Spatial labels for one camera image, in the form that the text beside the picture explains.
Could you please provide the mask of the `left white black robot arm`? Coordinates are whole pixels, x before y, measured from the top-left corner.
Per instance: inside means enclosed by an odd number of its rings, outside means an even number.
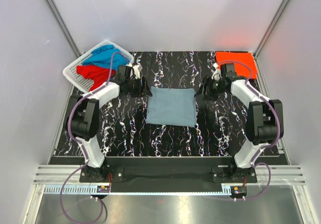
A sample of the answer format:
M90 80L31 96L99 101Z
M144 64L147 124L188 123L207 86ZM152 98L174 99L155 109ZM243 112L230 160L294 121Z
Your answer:
M70 138L81 149L85 164L82 178L90 182L111 179L107 161L100 150L97 133L100 109L120 95L130 97L152 96L140 64L119 66L115 75L93 91L69 98L64 126Z

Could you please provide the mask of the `grey blue t shirt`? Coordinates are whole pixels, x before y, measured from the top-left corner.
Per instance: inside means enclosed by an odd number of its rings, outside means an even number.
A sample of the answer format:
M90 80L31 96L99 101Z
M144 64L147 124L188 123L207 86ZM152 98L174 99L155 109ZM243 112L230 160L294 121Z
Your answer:
M195 127L197 123L195 91L192 88L151 87L146 122L153 125Z

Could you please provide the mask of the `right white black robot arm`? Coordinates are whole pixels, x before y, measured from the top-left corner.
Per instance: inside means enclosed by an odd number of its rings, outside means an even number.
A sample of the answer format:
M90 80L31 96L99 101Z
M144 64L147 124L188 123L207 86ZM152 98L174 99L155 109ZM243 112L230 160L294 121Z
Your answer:
M246 140L221 176L233 182L250 176L257 158L265 149L276 146L284 135L282 102L260 93L251 85L249 77L239 76L236 64L231 60L214 63L212 74L203 78L195 94L216 100L219 94L228 92L247 107Z

